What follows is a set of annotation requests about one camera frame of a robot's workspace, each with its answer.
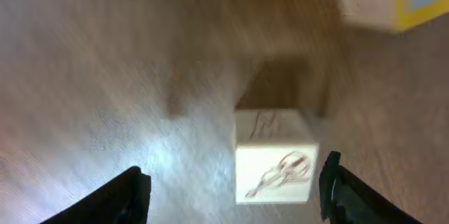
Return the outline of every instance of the brown wooden surface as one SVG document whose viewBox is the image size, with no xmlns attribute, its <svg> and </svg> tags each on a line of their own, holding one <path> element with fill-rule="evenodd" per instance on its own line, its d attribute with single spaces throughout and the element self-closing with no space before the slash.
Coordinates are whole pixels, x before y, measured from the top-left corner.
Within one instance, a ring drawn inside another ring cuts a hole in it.
<svg viewBox="0 0 449 224">
<path fill-rule="evenodd" d="M 320 223 L 316 187 L 305 205 L 234 203 L 233 109 L 264 70 L 248 57 L 297 55 L 306 62 L 278 72 L 302 77 L 277 84 L 326 111 L 313 123 L 319 165 L 341 151 L 397 206 L 446 222 L 448 17 L 346 35 L 335 11 L 332 0 L 0 0 L 0 223 L 42 221 L 132 165 L 153 178 L 151 223 Z"/>
</svg>

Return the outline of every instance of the yellow border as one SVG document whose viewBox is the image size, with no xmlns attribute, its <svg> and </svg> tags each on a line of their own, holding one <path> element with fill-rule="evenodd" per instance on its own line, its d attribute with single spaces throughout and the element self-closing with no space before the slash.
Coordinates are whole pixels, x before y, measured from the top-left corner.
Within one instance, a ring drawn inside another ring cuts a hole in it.
<svg viewBox="0 0 449 224">
<path fill-rule="evenodd" d="M 427 7 L 413 12 L 409 11 L 409 0 L 395 0 L 397 31 L 414 27 L 449 11 L 449 0 L 438 0 Z"/>
</svg>

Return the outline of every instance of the white block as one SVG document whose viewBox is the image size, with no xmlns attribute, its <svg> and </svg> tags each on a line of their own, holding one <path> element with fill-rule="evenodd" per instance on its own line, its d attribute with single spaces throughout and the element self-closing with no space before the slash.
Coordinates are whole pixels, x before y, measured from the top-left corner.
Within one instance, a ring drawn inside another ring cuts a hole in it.
<svg viewBox="0 0 449 224">
<path fill-rule="evenodd" d="M 296 110 L 236 111 L 237 204 L 306 202 L 317 154 Z"/>
</svg>

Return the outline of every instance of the red drawing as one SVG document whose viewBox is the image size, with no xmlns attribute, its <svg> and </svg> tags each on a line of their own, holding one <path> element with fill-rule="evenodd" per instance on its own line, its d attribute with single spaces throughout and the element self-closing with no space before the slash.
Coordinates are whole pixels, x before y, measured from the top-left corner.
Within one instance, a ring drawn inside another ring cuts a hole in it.
<svg viewBox="0 0 449 224">
<path fill-rule="evenodd" d="M 263 136 L 263 132 L 265 127 L 267 126 L 269 129 L 269 137 L 271 138 L 275 133 L 277 133 L 277 131 L 279 131 L 279 127 L 281 126 L 281 124 L 278 124 L 276 127 L 276 117 L 277 117 L 277 112 L 272 112 L 271 117 L 266 117 L 262 114 L 262 112 L 258 112 L 257 116 L 255 118 L 255 123 L 254 123 L 254 128 L 253 128 L 253 132 L 251 132 L 250 135 L 250 139 L 253 138 L 253 136 L 256 134 L 257 132 L 257 136 L 258 137 L 262 137 Z"/>
<path fill-rule="evenodd" d="M 258 192 L 267 188 L 279 188 L 285 184 L 303 184 L 310 180 L 306 176 L 310 170 L 310 161 L 302 153 L 293 151 L 260 178 L 256 188 L 246 193 L 247 198 L 255 197 Z"/>
</svg>

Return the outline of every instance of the block front face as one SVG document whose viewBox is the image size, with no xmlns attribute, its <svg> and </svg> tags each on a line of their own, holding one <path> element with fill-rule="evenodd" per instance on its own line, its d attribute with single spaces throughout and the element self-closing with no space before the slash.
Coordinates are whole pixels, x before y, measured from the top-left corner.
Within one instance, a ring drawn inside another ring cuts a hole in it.
<svg viewBox="0 0 449 224">
<path fill-rule="evenodd" d="M 237 203 L 306 202 L 318 145 L 238 147 Z"/>
<path fill-rule="evenodd" d="M 296 110 L 236 111 L 236 201 L 306 202 L 318 144 Z"/>
</svg>

